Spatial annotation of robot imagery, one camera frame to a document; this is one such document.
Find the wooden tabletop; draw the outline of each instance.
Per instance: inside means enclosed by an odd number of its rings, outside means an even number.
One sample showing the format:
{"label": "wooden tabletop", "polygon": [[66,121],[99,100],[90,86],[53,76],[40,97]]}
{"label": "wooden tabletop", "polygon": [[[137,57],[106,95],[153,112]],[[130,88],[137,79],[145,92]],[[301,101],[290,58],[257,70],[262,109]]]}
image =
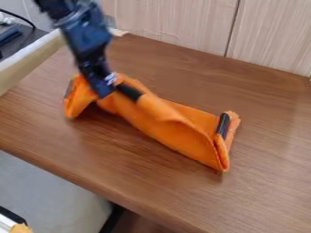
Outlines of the wooden tabletop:
{"label": "wooden tabletop", "polygon": [[0,98],[0,148],[176,232],[311,232],[311,83],[127,35],[112,67],[161,97],[242,117],[229,173],[179,155],[94,106],[63,117],[62,49]]}

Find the cabinet door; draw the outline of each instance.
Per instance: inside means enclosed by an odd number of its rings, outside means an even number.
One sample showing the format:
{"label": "cabinet door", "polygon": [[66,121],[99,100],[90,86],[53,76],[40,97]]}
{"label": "cabinet door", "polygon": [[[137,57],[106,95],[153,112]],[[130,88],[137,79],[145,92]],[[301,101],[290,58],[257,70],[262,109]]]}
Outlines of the cabinet door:
{"label": "cabinet door", "polygon": [[311,1],[241,0],[228,56],[311,75]]}
{"label": "cabinet door", "polygon": [[223,56],[237,0],[103,0],[119,29]]}

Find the folded cloth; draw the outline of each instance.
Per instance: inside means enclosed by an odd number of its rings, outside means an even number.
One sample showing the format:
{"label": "folded cloth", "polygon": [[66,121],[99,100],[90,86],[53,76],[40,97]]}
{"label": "folded cloth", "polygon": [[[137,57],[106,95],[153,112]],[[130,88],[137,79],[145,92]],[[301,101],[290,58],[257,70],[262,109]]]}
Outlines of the folded cloth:
{"label": "folded cloth", "polygon": [[75,76],[71,93],[65,99],[65,115],[77,117],[91,102],[105,111],[125,118],[131,125],[162,144],[218,171],[229,169],[228,151],[240,124],[239,116],[230,118],[226,139],[217,131],[220,117],[159,98],[138,80],[118,74],[116,86],[126,84],[142,94],[136,101],[115,91],[99,99],[86,80]]}

